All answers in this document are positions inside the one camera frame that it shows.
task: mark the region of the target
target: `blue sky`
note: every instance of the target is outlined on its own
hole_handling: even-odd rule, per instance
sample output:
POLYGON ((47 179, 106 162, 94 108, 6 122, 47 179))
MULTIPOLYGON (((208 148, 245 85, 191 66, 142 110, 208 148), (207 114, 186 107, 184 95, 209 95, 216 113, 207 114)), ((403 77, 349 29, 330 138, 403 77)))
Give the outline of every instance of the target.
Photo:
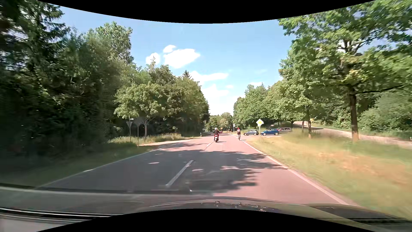
POLYGON ((127 19, 61 7, 60 21, 79 32, 106 22, 133 29, 131 55, 137 65, 146 65, 154 55, 169 64, 174 75, 184 70, 201 81, 210 114, 233 113, 237 97, 250 83, 273 85, 286 58, 292 37, 284 36, 277 20, 234 24, 178 24, 127 19))

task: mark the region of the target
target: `priority road sign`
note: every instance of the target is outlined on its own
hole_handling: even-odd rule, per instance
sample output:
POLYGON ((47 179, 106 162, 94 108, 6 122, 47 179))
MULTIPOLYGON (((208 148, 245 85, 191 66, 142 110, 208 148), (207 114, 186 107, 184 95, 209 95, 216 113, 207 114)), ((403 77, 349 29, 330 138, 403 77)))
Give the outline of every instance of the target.
POLYGON ((263 121, 261 119, 259 119, 259 120, 256 121, 256 123, 257 123, 258 126, 261 126, 263 124, 263 121))

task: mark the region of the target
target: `asphalt road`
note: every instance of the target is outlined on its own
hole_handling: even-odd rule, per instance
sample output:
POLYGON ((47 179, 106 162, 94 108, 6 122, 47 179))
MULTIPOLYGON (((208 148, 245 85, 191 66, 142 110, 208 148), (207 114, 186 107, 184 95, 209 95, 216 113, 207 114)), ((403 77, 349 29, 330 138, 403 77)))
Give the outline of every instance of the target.
POLYGON ((99 190, 183 189, 285 203, 350 204, 341 196, 261 154, 245 136, 221 134, 161 148, 50 183, 47 187, 99 190))

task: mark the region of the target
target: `gray car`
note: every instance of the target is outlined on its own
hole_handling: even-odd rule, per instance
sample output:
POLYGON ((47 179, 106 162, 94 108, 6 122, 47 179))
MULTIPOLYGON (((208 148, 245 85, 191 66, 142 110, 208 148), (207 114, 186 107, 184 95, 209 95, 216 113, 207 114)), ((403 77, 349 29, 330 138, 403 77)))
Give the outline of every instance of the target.
POLYGON ((292 128, 290 127, 282 127, 278 129, 280 134, 286 134, 292 131, 292 128))
POLYGON ((257 130, 248 130, 247 132, 243 133, 243 135, 258 135, 259 131, 257 130))

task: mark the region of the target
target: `parked car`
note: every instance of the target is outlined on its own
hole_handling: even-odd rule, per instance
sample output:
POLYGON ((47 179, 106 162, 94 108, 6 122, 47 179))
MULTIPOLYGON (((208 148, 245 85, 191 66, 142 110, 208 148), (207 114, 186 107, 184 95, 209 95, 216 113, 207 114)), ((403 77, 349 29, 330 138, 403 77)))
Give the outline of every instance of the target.
POLYGON ((248 130, 247 132, 243 133, 243 135, 258 135, 259 131, 257 130, 248 130))
POLYGON ((282 127, 282 128, 279 128, 278 131, 279 131, 280 134, 285 134, 285 133, 291 132, 291 131, 292 131, 292 128, 290 128, 290 127, 282 127))
POLYGON ((272 128, 272 129, 267 129, 265 131, 262 131, 260 133, 261 135, 278 135, 279 134, 279 130, 272 128))

